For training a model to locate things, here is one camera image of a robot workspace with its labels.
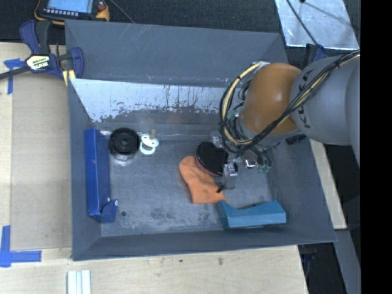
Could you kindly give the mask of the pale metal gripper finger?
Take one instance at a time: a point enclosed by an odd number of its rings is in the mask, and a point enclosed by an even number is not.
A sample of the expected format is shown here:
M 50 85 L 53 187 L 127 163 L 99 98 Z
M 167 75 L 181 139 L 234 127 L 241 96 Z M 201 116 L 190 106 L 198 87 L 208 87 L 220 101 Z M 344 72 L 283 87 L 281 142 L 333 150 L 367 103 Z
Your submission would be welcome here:
M 224 190 L 232 190 L 235 188 L 236 179 L 238 176 L 238 166 L 234 163 L 227 163 L 223 166 L 221 176 L 216 177 L 216 184 L 218 186 L 217 193 Z

